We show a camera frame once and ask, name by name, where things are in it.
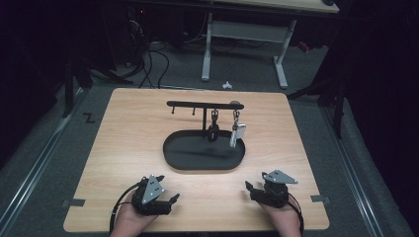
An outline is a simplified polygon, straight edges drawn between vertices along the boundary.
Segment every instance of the human hand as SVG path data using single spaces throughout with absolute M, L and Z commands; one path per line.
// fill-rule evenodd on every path
M 290 196 L 289 202 L 293 206 L 296 205 L 296 201 Z M 275 208 L 266 204 L 258 202 L 259 205 L 264 209 L 271 218 L 272 223 L 277 229 L 281 237 L 300 237 L 299 232 L 299 220 L 295 210 L 286 204 L 281 208 Z
M 129 193 L 126 202 L 120 207 L 120 211 L 115 221 L 114 231 L 110 237 L 136 237 L 143 229 L 155 220 L 158 215 L 141 215 L 136 212 L 131 203 L 135 191 Z

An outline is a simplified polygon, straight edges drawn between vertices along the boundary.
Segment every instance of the black oval tray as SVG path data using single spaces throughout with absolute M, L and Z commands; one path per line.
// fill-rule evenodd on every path
M 218 139 L 209 142 L 202 130 L 179 130 L 163 144 L 166 162 L 178 170 L 230 170 L 243 160 L 246 147 L 242 139 L 230 147 L 231 131 L 220 130 Z

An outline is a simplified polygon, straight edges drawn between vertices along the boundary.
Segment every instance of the dark background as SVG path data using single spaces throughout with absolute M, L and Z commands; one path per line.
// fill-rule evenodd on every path
M 338 27 L 336 22 L 301 20 L 292 43 L 330 46 L 313 84 L 330 78 L 345 83 L 345 96 L 365 143 L 400 211 L 419 235 L 415 224 L 419 212 L 418 1 L 349 2 L 337 2 L 342 16 L 370 21 Z M 126 26 L 107 19 L 110 12 L 106 9 L 77 1 L 22 0 L 1 1 L 0 11 L 3 166 L 31 127 L 56 103 L 54 94 L 64 81 L 69 55 L 84 53 L 109 69 L 131 60 L 132 55 L 129 40 L 116 37 L 121 31 L 121 36 L 124 35 Z M 158 11 L 150 11 L 153 12 L 149 20 L 153 29 L 160 29 L 154 33 L 175 46 L 181 46 L 183 40 L 179 39 L 182 37 L 179 31 L 188 29 L 193 35 L 199 28 L 185 24 L 193 22 L 184 21 L 185 18 L 202 17 L 172 11 L 171 18 L 161 19 Z M 161 30 L 168 22 L 176 23 L 175 27 Z M 87 46 L 78 43 L 82 40 Z M 127 54 L 117 55 L 120 50 L 115 50 L 116 47 L 125 47 Z M 335 85 L 326 85 L 314 93 L 336 94 Z

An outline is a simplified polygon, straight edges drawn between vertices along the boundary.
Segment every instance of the desk leg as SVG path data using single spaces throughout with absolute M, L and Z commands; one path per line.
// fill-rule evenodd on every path
M 209 13 L 209 22 L 207 25 L 207 46 L 206 54 L 204 55 L 204 65 L 203 65 L 203 81 L 208 81 L 210 79 L 210 38 L 212 35 L 212 13 Z
M 280 81 L 280 87 L 282 89 L 288 88 L 287 78 L 284 73 L 283 59 L 286 55 L 287 48 L 290 44 L 291 37 L 293 36 L 293 29 L 295 28 L 296 20 L 292 20 L 287 33 L 284 38 L 283 47 L 279 56 L 274 57 L 275 68 L 277 69 L 278 80 Z

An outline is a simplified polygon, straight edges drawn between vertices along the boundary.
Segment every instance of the wooden table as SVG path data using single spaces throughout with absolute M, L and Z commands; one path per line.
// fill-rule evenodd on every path
M 201 129 L 202 111 L 172 108 L 167 101 L 244 105 L 240 122 L 246 123 L 242 163 L 227 171 L 181 171 L 170 167 L 162 146 L 166 137 L 182 129 Z M 219 111 L 220 129 L 230 129 L 232 111 Z M 64 222 L 69 232 L 108 231 L 110 213 L 120 195 L 143 176 L 164 175 L 161 185 L 167 200 L 179 193 L 169 215 L 146 228 L 160 231 L 272 230 L 265 212 L 250 199 L 244 182 L 262 189 L 261 172 L 280 169 L 298 180 L 288 185 L 299 201 L 305 229 L 329 225 L 318 196 L 310 165 L 301 143 L 287 97 L 280 93 L 117 89 L 114 91 L 93 144 L 74 198 L 83 206 L 70 206 Z

